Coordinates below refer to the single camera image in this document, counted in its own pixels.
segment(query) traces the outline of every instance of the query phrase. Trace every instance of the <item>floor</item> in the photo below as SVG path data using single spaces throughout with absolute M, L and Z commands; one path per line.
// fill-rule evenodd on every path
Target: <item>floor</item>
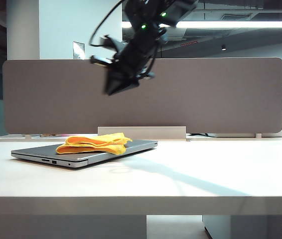
M 202 216 L 147 216 L 147 239 L 209 239 Z

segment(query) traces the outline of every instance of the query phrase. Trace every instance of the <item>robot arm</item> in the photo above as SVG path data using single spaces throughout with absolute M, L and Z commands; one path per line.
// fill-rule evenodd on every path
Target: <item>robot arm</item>
M 157 49 L 167 42 L 166 29 L 159 25 L 163 23 L 176 26 L 196 8 L 197 2 L 198 0 L 128 0 L 125 12 L 135 31 L 133 38 L 129 43 L 123 43 L 106 35 L 102 44 L 95 46 L 115 50 L 113 59 L 91 57 L 91 63 L 107 67 L 105 93 L 112 95 L 128 90 L 137 87 L 140 79 L 152 78 L 154 75 L 150 70 Z

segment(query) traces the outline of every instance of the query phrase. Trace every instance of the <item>microfiber towel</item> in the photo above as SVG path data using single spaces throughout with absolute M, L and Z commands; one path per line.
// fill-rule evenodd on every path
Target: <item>microfiber towel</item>
M 126 151 L 126 144 L 132 141 L 125 137 L 123 133 L 113 133 L 94 137 L 70 136 L 65 143 L 56 148 L 58 154 L 82 153 L 91 151 L 104 151 L 115 155 Z

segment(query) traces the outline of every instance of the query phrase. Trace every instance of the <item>laptop lid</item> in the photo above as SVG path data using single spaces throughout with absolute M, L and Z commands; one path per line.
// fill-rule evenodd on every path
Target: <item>laptop lid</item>
M 126 151 L 123 154 L 115 155 L 107 152 L 87 152 L 75 154 L 57 154 L 56 148 L 60 144 L 26 148 L 11 151 L 11 155 L 16 158 L 48 163 L 53 165 L 78 168 L 89 164 L 102 162 L 123 155 L 140 152 L 157 146 L 155 140 L 134 140 L 125 144 Z

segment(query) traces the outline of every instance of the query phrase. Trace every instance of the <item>black cable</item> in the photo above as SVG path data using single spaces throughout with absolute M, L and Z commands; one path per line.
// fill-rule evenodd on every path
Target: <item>black cable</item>
M 146 76 L 149 74 L 149 72 L 150 72 L 150 70 L 152 69 L 152 66 L 153 66 L 153 64 L 154 64 L 154 61 L 155 61 L 155 59 L 156 59 L 156 54 L 157 54 L 158 48 L 159 48 L 159 43 L 157 43 L 156 46 L 155 46 L 154 54 L 153 54 L 153 59 L 152 59 L 152 61 L 150 62 L 149 66 L 148 66 L 148 68 L 147 68 L 147 70 L 146 70 L 146 72 L 144 72 L 143 74 L 141 74 L 141 75 L 138 77 L 138 80 L 141 79 L 141 78 L 143 78 L 143 77 L 146 77 Z
M 102 21 L 99 23 L 99 25 L 96 27 L 95 31 L 92 33 L 90 40 L 89 40 L 89 45 L 90 46 L 104 46 L 104 45 L 96 45 L 96 44 L 92 44 L 92 40 L 96 34 L 96 32 L 99 30 L 100 26 L 105 22 L 105 20 L 110 16 L 110 14 L 120 5 L 124 2 L 125 0 L 120 0 L 111 10 L 110 12 L 108 12 L 108 14 L 102 19 Z

